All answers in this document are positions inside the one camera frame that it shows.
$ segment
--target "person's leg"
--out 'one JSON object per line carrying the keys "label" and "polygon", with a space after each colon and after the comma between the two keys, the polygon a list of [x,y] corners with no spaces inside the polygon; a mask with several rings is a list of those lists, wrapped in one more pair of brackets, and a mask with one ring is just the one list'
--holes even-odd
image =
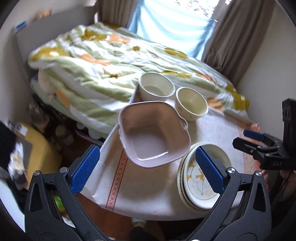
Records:
{"label": "person's leg", "polygon": [[145,220],[133,218],[132,219],[134,229],[128,235],[129,241],[158,241],[157,238],[147,233],[144,228],[146,225]]}

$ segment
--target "screw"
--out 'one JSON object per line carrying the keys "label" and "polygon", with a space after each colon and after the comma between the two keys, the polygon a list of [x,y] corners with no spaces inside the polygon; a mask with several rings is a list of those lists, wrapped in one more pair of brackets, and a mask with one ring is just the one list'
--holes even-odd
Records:
{"label": "screw", "polygon": [[34,171],[33,175],[38,176],[40,174],[40,171]]}
{"label": "screw", "polygon": [[66,167],[62,167],[59,171],[60,171],[61,173],[65,173],[66,171],[68,171],[68,168],[66,168]]}
{"label": "screw", "polygon": [[256,174],[257,177],[261,177],[262,176],[262,173],[260,171],[256,171],[255,174]]}
{"label": "screw", "polygon": [[228,168],[227,171],[231,174],[235,173],[235,169],[233,167]]}

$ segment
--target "green and white striped blanket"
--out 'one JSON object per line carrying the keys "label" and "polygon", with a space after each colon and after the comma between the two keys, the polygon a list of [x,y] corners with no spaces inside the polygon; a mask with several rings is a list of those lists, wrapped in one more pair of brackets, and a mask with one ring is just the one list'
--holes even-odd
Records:
{"label": "green and white striped blanket", "polygon": [[87,127],[110,133],[128,105],[138,78],[162,73],[174,83],[210,94],[208,104],[246,116],[249,100],[229,80],[186,54],[149,42],[118,26],[78,26],[34,50],[28,59],[42,69],[56,98]]}

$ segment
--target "light blue curtain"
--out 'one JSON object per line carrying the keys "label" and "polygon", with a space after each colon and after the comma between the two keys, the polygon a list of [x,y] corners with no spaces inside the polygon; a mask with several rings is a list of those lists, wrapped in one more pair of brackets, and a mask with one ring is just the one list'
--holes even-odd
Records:
{"label": "light blue curtain", "polygon": [[200,60],[215,23],[172,0],[139,0],[129,30]]}

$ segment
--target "gray headboard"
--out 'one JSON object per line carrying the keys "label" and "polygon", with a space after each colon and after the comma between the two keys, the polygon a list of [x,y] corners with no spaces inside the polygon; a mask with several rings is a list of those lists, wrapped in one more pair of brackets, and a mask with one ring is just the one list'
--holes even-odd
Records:
{"label": "gray headboard", "polygon": [[15,34],[16,41],[21,64],[24,65],[28,77],[35,72],[27,63],[28,56],[34,49],[80,24],[87,26],[93,24],[95,14],[95,6],[73,8],[29,23],[24,29],[18,31]]}

